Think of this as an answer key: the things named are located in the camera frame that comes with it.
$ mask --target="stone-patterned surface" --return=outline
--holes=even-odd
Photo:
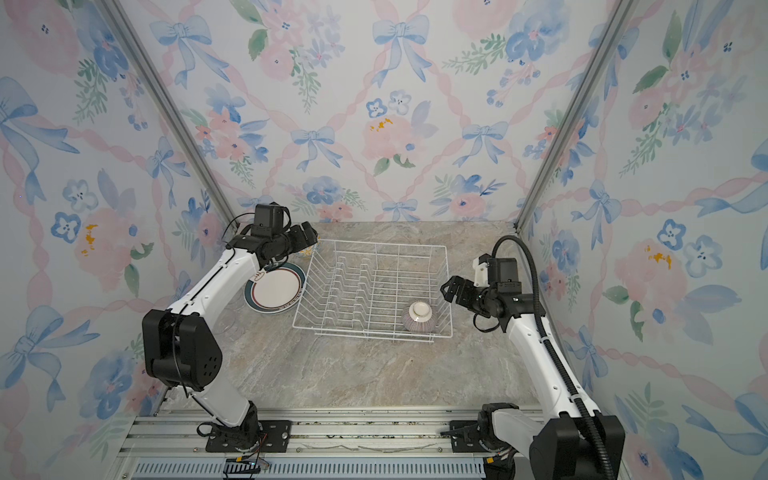
[[[422,243],[448,247],[451,274],[472,277],[472,258],[490,253],[510,233],[504,222],[317,223],[321,238]],[[508,243],[501,253],[518,258]],[[291,257],[306,269],[308,260]],[[524,290],[530,291],[524,279]],[[536,403],[531,379],[509,338],[480,333],[472,315],[454,306],[453,337],[434,343],[317,336],[292,328],[295,309],[266,316],[245,303],[242,290],[220,322],[236,320],[242,334],[219,342],[232,383],[260,407],[480,406],[487,402]],[[197,408],[170,392],[164,409]]]

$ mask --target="black mounting plate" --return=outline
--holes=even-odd
[[[451,430],[460,429],[468,425],[477,425],[477,420],[451,420],[449,427]],[[463,436],[451,437],[451,449],[454,453],[488,453],[480,443],[480,432],[473,429],[468,435],[469,441],[466,442]]]
[[[261,445],[262,453],[285,453],[288,451],[288,441],[290,440],[290,420],[260,420],[261,429],[266,433]],[[224,446],[227,438],[224,435],[209,439],[205,445],[205,451],[209,453],[242,453],[235,449],[234,445]]]

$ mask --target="plate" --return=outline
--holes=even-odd
[[[284,312],[299,301],[305,281],[304,270],[286,262],[276,270],[252,276],[245,283],[245,301],[259,313]]]

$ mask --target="wallpaper panel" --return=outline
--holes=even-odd
[[[612,4],[123,6],[235,208],[418,221],[516,217]]]
[[[531,222],[538,278],[633,478],[768,478],[768,4],[634,15]]]
[[[102,478],[222,224],[93,4],[6,0],[0,41],[0,478]]]

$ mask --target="floral wallpaper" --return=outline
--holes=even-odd
[[[633,478],[768,478],[766,24],[757,0],[638,2],[526,224]]]
[[[0,477],[102,478],[163,393],[141,318],[222,223],[92,3],[4,0],[0,39]]]
[[[230,203],[330,222],[515,219],[613,3],[123,7]]]

